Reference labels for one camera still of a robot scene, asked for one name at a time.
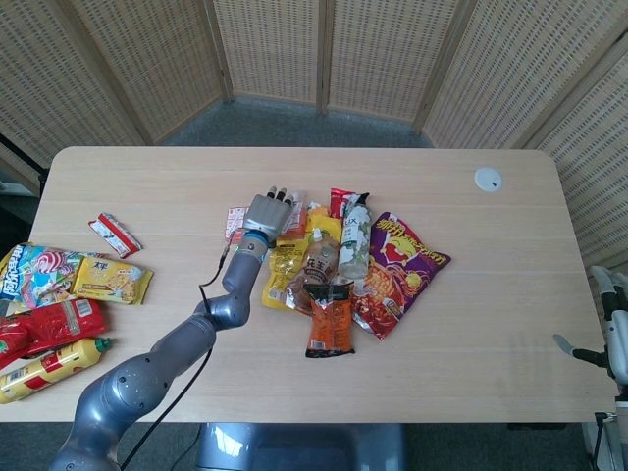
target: yellow chip bag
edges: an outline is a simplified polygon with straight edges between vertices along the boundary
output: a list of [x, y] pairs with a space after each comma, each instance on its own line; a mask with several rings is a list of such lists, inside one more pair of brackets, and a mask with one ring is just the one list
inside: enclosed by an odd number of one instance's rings
[[153, 272], [128, 263], [84, 257], [72, 286], [76, 297], [141, 304]]

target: purple chip bag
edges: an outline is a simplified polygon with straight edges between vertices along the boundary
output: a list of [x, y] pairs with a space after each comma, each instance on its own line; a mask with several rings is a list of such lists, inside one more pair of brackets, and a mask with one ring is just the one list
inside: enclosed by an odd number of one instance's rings
[[383, 213], [371, 227], [369, 272], [355, 284], [355, 321], [383, 340], [450, 261], [425, 246], [396, 215]]

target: plastic bottle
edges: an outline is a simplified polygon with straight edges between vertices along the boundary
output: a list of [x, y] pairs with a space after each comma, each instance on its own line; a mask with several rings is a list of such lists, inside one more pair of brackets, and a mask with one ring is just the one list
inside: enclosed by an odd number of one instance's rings
[[319, 228], [312, 231], [312, 241], [307, 246], [301, 269], [286, 288], [286, 306], [305, 314], [312, 313], [310, 296], [305, 284], [324, 285], [334, 276], [338, 267], [339, 244], [327, 232]]
[[371, 212], [366, 207], [368, 195], [361, 194], [344, 215], [338, 271], [342, 277], [350, 280], [363, 279], [369, 270]]
[[109, 339], [82, 339], [0, 377], [0, 404], [19, 400], [95, 365]]

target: bottle cap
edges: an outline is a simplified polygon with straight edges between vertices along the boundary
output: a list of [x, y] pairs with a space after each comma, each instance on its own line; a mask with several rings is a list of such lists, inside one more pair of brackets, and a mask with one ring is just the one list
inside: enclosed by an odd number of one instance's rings
[[96, 339], [95, 345], [98, 351], [103, 352], [111, 348], [111, 339]]
[[312, 232], [312, 240], [315, 242], [323, 240], [323, 233], [321, 233], [319, 228], [314, 228], [314, 231]]
[[355, 202], [355, 204], [366, 204], [366, 198], [369, 197], [371, 193], [362, 193], [360, 194], [360, 197], [357, 198], [357, 201]]

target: gray carpet floor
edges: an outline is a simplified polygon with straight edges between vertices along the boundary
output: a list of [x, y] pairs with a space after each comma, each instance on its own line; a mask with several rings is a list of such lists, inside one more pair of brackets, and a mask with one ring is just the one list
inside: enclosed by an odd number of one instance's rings
[[[238, 99], [201, 113], [165, 145], [186, 146], [321, 146], [430, 147], [410, 126], [344, 113], [317, 116], [313, 107]], [[31, 219], [32, 202], [0, 205]], [[45, 470], [65, 440], [70, 424], [1, 423], [0, 470]], [[147, 424], [125, 435], [125, 457]], [[195, 424], [162, 424], [128, 470], [168, 470], [192, 442]], [[580, 425], [562, 430], [516, 430], [503, 424], [426, 424], [406, 427], [411, 470], [448, 471], [586, 471], [589, 468]], [[176, 468], [193, 469], [195, 449]]]

